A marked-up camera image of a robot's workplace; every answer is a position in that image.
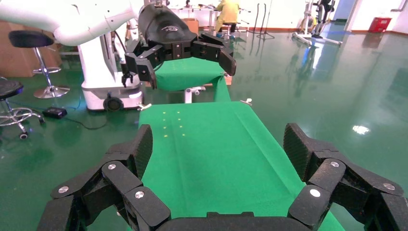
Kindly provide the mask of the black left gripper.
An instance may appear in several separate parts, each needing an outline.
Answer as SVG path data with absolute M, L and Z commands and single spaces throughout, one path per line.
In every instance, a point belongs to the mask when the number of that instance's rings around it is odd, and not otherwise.
M 168 7 L 144 5 L 138 17 L 138 26 L 148 46 L 136 39 L 125 52 L 129 72 L 137 74 L 140 81 L 157 88 L 155 68 L 164 61 L 199 58 L 218 63 L 229 75 L 236 73 L 234 51 L 222 38 L 189 30 L 186 23 Z

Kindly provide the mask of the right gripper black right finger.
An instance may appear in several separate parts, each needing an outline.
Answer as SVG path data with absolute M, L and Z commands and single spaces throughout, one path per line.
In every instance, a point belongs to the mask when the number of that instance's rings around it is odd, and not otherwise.
M 285 127 L 283 148 L 305 183 L 289 207 L 289 218 L 316 231 L 331 205 L 338 204 L 367 231 L 407 230 L 408 200 L 397 183 L 352 163 L 295 123 Z

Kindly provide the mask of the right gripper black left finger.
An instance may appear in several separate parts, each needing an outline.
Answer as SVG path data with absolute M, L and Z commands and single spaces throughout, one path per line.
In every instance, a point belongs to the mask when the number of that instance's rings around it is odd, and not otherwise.
M 97 166 L 55 187 L 38 230 L 84 231 L 111 206 L 135 231 L 159 229 L 171 212 L 141 180 L 152 153 L 153 132 L 145 124 L 133 140 L 112 145 Z

